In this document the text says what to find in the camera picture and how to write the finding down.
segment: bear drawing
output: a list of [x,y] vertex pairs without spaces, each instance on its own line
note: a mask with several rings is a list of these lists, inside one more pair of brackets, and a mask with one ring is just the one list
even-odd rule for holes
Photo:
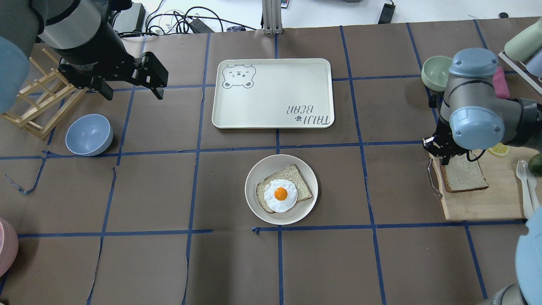
[[228,65],[222,70],[222,75],[224,76],[222,87],[226,89],[229,89],[232,86],[251,88],[254,86],[252,80],[254,74],[256,74],[256,68],[252,65]]

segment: egg white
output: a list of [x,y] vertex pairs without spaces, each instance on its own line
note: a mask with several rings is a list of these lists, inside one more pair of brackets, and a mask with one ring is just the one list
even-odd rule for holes
[[[275,198],[275,190],[279,187],[284,188],[288,192],[288,195],[284,200],[278,200]],[[270,209],[276,213],[283,213],[291,209],[297,202],[298,189],[290,180],[275,179],[266,185],[264,190],[264,199]]]

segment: lemon slice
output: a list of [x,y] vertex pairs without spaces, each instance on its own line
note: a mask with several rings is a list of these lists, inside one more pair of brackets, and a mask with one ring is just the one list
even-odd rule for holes
[[495,156],[499,156],[499,157],[504,157],[506,155],[508,155],[508,153],[510,152],[510,147],[502,144],[502,143],[499,143],[491,148],[488,149],[490,153],[492,153],[493,155]]

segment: bread slice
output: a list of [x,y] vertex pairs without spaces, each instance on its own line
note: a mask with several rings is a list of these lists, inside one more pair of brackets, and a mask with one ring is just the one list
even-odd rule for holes
[[489,187],[478,161],[470,162],[465,156],[451,158],[448,165],[441,165],[441,172],[448,193],[470,192]]
[[308,188],[307,183],[303,180],[299,168],[295,164],[290,164],[287,167],[281,169],[277,173],[267,177],[263,182],[258,183],[256,187],[256,195],[258,197],[258,202],[267,213],[275,213],[272,209],[267,206],[266,200],[264,199],[264,193],[266,185],[275,179],[285,179],[294,183],[295,188],[298,190],[298,199],[295,202],[296,204],[300,201],[307,200],[312,198],[311,190]]

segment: blue bowl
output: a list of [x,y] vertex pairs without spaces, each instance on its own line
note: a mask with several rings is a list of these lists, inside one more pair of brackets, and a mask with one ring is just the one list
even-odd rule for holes
[[80,156],[95,156],[104,152],[113,140],[113,129],[106,117],[91,114],[80,117],[66,132],[66,147]]

